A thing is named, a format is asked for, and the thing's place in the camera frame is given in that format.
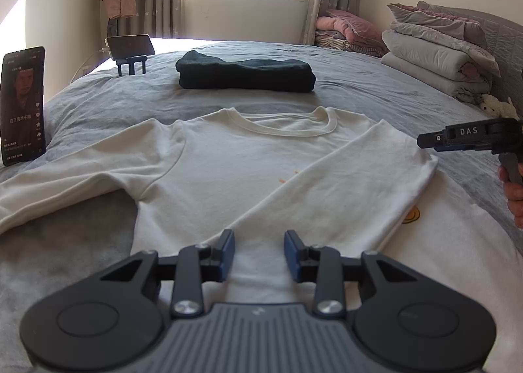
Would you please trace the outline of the person's right hand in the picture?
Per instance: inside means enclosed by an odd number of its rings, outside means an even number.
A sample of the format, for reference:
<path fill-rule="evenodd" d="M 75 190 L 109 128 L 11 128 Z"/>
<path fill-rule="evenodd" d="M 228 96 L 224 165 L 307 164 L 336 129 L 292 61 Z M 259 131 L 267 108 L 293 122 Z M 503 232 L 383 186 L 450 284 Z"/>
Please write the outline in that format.
<path fill-rule="evenodd" d="M 523 186 L 512 183 L 506 168 L 498 168 L 498 177 L 503 182 L 503 193 L 507 207 L 512 213 L 513 222 L 518 229 L 523 228 Z"/>

